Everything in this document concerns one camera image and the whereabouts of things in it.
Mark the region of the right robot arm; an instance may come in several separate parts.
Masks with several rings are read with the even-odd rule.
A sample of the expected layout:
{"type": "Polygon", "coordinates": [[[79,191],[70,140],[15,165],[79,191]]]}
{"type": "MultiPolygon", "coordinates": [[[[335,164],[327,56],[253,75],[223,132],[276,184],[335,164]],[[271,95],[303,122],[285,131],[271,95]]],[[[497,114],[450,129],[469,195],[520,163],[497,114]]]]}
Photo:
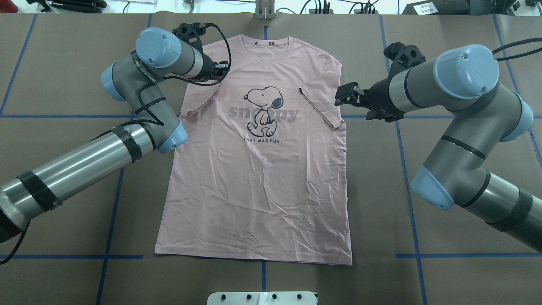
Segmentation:
{"type": "Polygon", "coordinates": [[[541,199],[482,166],[497,143],[516,139],[534,120],[520,95],[499,83],[493,52],[469,44],[428,61],[417,46],[395,42],[383,54],[392,61],[388,76],[369,89],[356,82],[339,86],[335,105],[367,108],[367,120],[388,123],[435,106],[451,112],[454,119],[412,180],[412,191],[441,210],[462,207],[540,252],[541,199]]]}

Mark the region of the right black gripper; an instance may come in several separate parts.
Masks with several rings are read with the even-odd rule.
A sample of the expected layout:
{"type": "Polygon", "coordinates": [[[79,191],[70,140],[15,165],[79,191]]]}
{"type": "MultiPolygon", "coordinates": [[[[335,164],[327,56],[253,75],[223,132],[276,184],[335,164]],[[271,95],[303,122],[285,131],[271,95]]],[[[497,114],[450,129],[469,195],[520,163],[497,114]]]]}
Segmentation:
{"type": "Polygon", "coordinates": [[[366,120],[385,120],[387,123],[401,120],[405,113],[392,103],[389,84],[389,81],[382,80],[369,89],[361,89],[357,82],[341,85],[335,93],[335,106],[368,107],[366,120]]]}

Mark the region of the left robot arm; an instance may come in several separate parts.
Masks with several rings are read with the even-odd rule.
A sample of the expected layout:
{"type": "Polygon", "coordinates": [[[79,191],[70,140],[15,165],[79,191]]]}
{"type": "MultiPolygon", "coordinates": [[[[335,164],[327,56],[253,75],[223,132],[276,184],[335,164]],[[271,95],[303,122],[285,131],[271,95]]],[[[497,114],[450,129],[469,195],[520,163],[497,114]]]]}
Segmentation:
{"type": "Polygon", "coordinates": [[[31,220],[145,154],[162,154],[185,143],[188,134],[159,83],[178,79],[199,86],[219,84],[231,61],[215,62],[201,36],[213,23],[183,23],[172,31],[144,29],[128,56],[101,75],[103,89],[127,102],[135,118],[112,127],[85,145],[1,186],[1,241],[21,235],[31,220]]]}

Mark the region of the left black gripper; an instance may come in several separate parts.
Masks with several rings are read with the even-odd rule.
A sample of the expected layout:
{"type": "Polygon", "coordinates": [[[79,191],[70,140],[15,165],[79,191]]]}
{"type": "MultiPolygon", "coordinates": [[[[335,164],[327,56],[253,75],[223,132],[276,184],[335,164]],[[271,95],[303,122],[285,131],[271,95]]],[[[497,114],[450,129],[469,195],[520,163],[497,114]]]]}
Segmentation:
{"type": "Polygon", "coordinates": [[[221,61],[219,63],[213,62],[209,56],[202,54],[202,70],[199,73],[199,82],[217,81],[224,79],[229,72],[229,62],[221,61]]]}

